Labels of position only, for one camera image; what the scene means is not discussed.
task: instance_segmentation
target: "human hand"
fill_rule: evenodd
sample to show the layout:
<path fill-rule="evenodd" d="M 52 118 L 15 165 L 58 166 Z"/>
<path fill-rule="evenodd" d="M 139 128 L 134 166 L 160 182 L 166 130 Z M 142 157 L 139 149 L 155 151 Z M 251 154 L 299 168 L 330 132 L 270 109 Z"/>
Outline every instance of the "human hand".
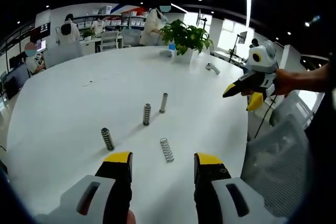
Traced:
<path fill-rule="evenodd" d="M 290 72 L 287 72 L 283 69 L 277 69 L 276 72 L 276 77 L 274 80 L 274 85 L 275 85 L 275 91 L 273 94 L 275 95 L 287 95 L 294 90 L 292 83 L 293 83 L 293 74 Z M 248 95 L 252 94 L 253 90 L 244 90 L 241 94 L 242 95 Z"/>

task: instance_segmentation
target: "metal cylinder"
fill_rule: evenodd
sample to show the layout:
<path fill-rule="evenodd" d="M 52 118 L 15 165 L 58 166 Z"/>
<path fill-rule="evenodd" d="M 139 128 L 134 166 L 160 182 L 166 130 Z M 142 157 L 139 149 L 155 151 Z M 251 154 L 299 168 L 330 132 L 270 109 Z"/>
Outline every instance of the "metal cylinder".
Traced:
<path fill-rule="evenodd" d="M 112 142 L 110 131 L 107 128 L 102 128 L 101 129 L 101 135 L 103 136 L 103 140 L 105 142 L 106 148 L 109 151 L 114 150 L 114 145 L 113 145 L 113 142 Z"/>
<path fill-rule="evenodd" d="M 167 104 L 167 99 L 168 99 L 168 94 L 167 93 L 163 93 L 162 102 L 161 102 L 161 108 L 159 110 L 160 113 L 166 112 L 165 108 L 166 108 L 166 104 Z"/>
<path fill-rule="evenodd" d="M 149 103 L 146 103 L 145 107 L 143 107 L 143 125 L 148 126 L 149 125 L 149 118 L 151 116 L 151 105 Z"/>

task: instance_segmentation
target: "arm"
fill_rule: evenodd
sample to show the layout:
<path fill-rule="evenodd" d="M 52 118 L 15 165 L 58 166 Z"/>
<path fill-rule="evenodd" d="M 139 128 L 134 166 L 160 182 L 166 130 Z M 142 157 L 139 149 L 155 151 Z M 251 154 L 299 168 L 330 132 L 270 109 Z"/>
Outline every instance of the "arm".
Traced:
<path fill-rule="evenodd" d="M 34 71 L 34 74 L 35 73 L 39 73 L 40 71 L 42 71 L 43 69 L 45 69 L 46 68 L 46 65 L 45 65 L 45 63 L 43 62 L 41 65 L 38 65 L 37 66 L 37 68 L 35 69 L 35 71 Z"/>
<path fill-rule="evenodd" d="M 275 94 L 286 94 L 293 90 L 325 92 L 329 87 L 330 67 L 330 63 L 328 63 L 314 71 L 287 72 L 278 69 L 275 79 Z"/>

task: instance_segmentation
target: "metal spring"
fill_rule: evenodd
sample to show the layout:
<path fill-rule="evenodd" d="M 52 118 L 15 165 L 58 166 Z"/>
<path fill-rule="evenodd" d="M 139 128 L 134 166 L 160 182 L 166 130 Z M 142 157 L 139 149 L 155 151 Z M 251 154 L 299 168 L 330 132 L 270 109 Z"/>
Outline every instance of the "metal spring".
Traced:
<path fill-rule="evenodd" d="M 146 105 L 143 107 L 143 125 L 148 126 L 149 125 L 149 118 L 151 116 L 151 105 L 149 103 L 146 103 Z"/>
<path fill-rule="evenodd" d="M 102 128 L 101 129 L 101 135 L 103 136 L 103 140 L 105 142 L 106 148 L 109 151 L 114 150 L 114 145 L 113 145 L 113 142 L 112 142 L 110 131 L 107 128 Z"/>
<path fill-rule="evenodd" d="M 173 162 L 174 161 L 174 156 L 173 156 L 172 150 L 170 149 L 168 139 L 165 138 L 165 137 L 160 139 L 160 144 L 161 144 L 163 155 L 166 159 L 166 162 L 167 163 Z"/>

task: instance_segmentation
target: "desk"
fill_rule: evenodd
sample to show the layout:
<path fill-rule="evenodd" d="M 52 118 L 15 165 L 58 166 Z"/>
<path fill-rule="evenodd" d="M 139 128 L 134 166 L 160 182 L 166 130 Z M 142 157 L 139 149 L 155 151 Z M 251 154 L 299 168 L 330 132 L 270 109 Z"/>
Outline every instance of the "desk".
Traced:
<path fill-rule="evenodd" d="M 190 66 L 159 55 L 163 47 L 131 47 L 64 62 L 30 78 L 14 107 L 7 137 L 11 185 L 33 214 L 49 213 L 60 196 L 116 149 L 133 152 L 131 209 L 138 224 L 197 223 L 194 153 L 220 157 L 240 176 L 247 140 L 247 100 L 222 98 L 243 71 L 202 53 Z M 220 75 L 205 69 L 211 62 Z M 160 114 L 162 94 L 169 94 Z M 150 125 L 143 107 L 152 106 Z M 167 137 L 174 162 L 165 162 Z"/>
<path fill-rule="evenodd" d="M 123 37 L 122 35 L 117 37 L 117 40 L 119 42 L 119 44 L 122 45 L 122 40 Z M 101 38 L 95 38 L 95 39 L 91 39 L 88 41 L 85 40 L 81 40 L 80 44 L 82 46 L 82 51 L 83 51 L 83 55 L 91 55 L 94 54 L 96 52 L 96 42 L 101 42 Z"/>
<path fill-rule="evenodd" d="M 226 54 L 222 51 L 211 51 L 211 54 L 219 59 L 222 59 L 222 60 L 225 60 L 227 62 L 229 62 L 230 60 L 230 55 L 229 54 Z M 236 57 L 236 56 L 232 56 L 231 58 L 231 63 L 235 66 L 238 66 L 238 67 L 243 67 L 245 66 L 246 63 L 243 62 L 242 58 L 240 57 Z"/>

